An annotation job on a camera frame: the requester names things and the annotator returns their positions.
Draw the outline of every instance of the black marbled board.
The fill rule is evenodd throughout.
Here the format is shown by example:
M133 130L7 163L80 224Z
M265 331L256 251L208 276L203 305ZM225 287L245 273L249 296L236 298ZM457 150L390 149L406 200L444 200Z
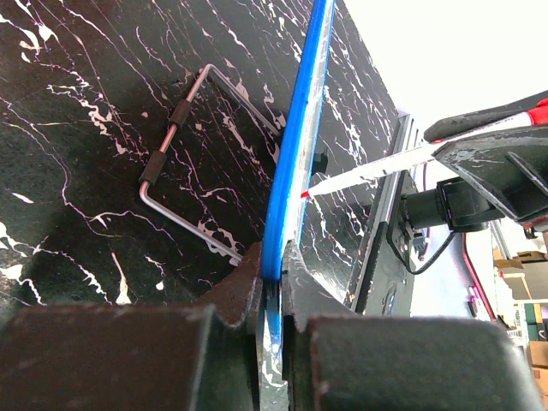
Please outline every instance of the black marbled board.
M140 201L138 179L207 63L283 128L311 9L311 0L0 4L2 320L37 303L193 301L230 273L228 257ZM316 150L328 155L326 173L382 157L395 120L339 0ZM152 197L245 253L263 234L279 143L208 81ZM374 186L307 205L301 250L340 299Z

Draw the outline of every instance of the white marker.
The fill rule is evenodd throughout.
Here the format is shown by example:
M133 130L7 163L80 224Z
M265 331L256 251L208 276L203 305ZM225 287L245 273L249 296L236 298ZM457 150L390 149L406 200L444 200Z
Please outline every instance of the white marker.
M540 124L548 124L548 99L540 101L537 104L537 107L532 110L523 111L522 113L499 120L498 122L492 122L491 124L476 128L468 133L453 137L448 141L461 140L472 135L490 133L491 131ZM343 188L363 184L367 180L384 177L397 171L409 170L419 164L434 160L432 154L446 142L447 141L445 140L434 141L431 144L414 148L413 150L398 152L389 157L360 165L351 171L328 178L327 180L319 182L314 187L310 187L308 191L301 194L301 198L306 199L315 195L333 193L342 190Z

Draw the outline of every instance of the blue plastic trim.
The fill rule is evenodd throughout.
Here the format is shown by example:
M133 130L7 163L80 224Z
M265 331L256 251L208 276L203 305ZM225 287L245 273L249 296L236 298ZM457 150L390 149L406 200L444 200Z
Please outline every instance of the blue plastic trim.
M332 5L330 19L329 38L333 26L335 14L335 0L316 0L314 2L310 23L308 25L307 38L301 57L301 64L297 74L295 89L289 108L289 118L283 133L282 147L278 158L274 182L272 183L271 196L266 213L265 236L263 238L263 252L261 258L261 276L265 280L279 281L282 275L282 257L285 244L286 219L288 216L288 203L290 190L295 179L295 167L299 158L299 146L303 136L303 122L305 120L308 96L311 92L314 68L319 60L319 43L321 41L322 24L326 20L328 6ZM316 145L318 128L313 136Z

